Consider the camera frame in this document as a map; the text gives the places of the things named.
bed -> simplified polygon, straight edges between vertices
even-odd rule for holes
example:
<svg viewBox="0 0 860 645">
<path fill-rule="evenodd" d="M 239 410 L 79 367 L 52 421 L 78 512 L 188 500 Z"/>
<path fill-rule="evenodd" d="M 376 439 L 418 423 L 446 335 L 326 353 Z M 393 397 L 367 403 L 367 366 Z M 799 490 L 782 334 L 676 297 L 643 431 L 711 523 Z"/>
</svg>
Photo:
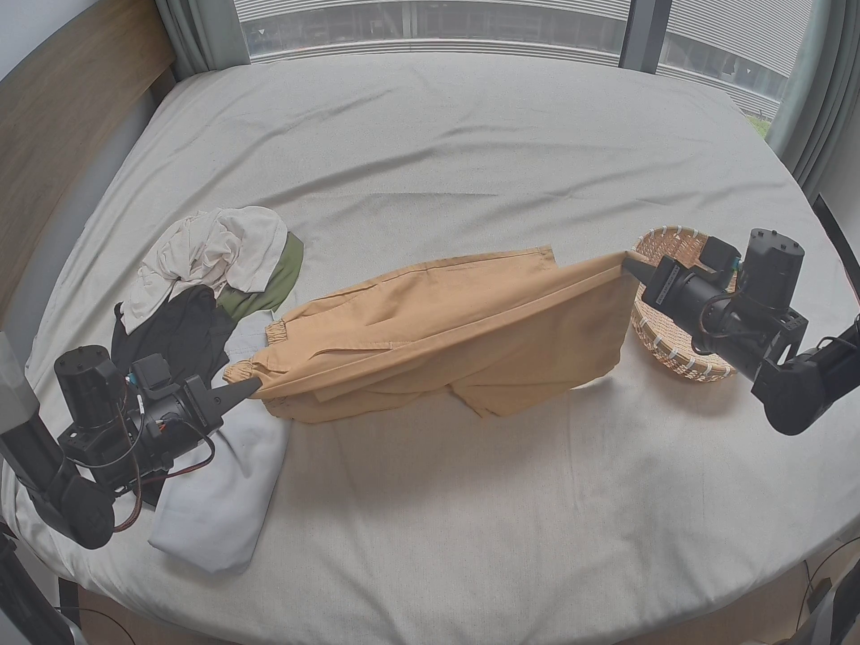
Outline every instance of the bed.
<svg viewBox="0 0 860 645">
<path fill-rule="evenodd" d="M 462 53 L 236 67 L 168 94 L 71 252 L 27 368 L 53 433 L 70 418 L 52 361 L 109 345 L 156 237 L 246 205 L 305 242 L 288 305 L 418 261 L 549 243 L 567 264 L 685 224 L 740 248 L 754 226 L 801 242 L 805 346 L 857 313 L 807 201 L 717 90 Z M 860 395 L 789 438 L 749 389 L 678 378 L 631 330 L 609 375 L 511 418 L 435 395 L 296 423 L 238 576 L 154 550 L 151 511 L 83 550 L 6 465 L 2 510 L 59 575 L 229 641 L 610 643 L 727 604 L 860 515 Z"/>
</svg>

gray curtain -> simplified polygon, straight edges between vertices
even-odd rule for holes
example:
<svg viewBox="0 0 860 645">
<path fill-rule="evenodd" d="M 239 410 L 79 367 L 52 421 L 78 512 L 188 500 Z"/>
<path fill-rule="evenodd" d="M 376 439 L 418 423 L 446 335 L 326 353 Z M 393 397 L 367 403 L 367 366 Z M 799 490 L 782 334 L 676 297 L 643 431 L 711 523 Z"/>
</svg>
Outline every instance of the gray curtain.
<svg viewBox="0 0 860 645">
<path fill-rule="evenodd" d="M 155 0 L 176 50 L 178 79 L 249 63 L 233 0 Z"/>
<path fill-rule="evenodd" d="M 860 0 L 813 0 L 809 26 L 767 142 L 811 201 L 854 111 Z"/>
</svg>

grass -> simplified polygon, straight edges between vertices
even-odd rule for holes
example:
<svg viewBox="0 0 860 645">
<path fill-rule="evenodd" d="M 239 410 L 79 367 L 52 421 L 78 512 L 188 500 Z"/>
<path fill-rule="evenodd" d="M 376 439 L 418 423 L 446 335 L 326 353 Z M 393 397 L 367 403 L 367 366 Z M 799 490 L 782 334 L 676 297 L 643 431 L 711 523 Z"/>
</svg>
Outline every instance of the grass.
<svg viewBox="0 0 860 645">
<path fill-rule="evenodd" d="M 761 134 L 761 138 L 767 136 L 767 130 L 770 129 L 770 123 L 768 120 L 762 120 L 751 114 L 747 114 L 747 120 L 749 120 L 750 124 L 755 127 L 755 130 Z"/>
</svg>

wooden headboard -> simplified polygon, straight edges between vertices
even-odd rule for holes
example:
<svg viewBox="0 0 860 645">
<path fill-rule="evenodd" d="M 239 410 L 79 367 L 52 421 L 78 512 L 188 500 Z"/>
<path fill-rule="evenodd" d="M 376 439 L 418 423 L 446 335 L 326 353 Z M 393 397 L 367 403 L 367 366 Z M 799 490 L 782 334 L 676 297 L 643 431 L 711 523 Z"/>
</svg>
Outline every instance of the wooden headboard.
<svg viewBox="0 0 860 645">
<path fill-rule="evenodd" d="M 54 208 L 175 57 L 154 0 L 100 0 L 0 81 L 0 324 Z"/>
</svg>

white folded cloth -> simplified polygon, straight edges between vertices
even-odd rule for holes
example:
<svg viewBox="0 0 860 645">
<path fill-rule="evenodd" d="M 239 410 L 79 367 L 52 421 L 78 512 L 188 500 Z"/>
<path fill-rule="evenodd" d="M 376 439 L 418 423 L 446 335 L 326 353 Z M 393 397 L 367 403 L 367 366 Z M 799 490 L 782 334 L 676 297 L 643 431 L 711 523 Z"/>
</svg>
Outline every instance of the white folded cloth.
<svg viewBox="0 0 860 645">
<path fill-rule="evenodd" d="M 271 310 L 239 321 L 224 350 L 231 362 L 266 346 Z M 225 384 L 221 369 L 212 388 Z M 207 573 L 241 574 L 251 561 L 269 500 L 283 466 L 290 424 L 266 411 L 259 399 L 246 399 L 224 415 L 211 435 L 212 462 L 164 484 L 152 524 L 150 544 Z M 178 457 L 173 470 L 198 464 L 209 455 L 204 442 Z"/>
<path fill-rule="evenodd" d="M 168 297 L 193 285 L 262 292 L 284 252 L 286 225 L 268 208 L 220 208 L 171 224 L 152 246 L 122 302 L 131 334 Z"/>
</svg>

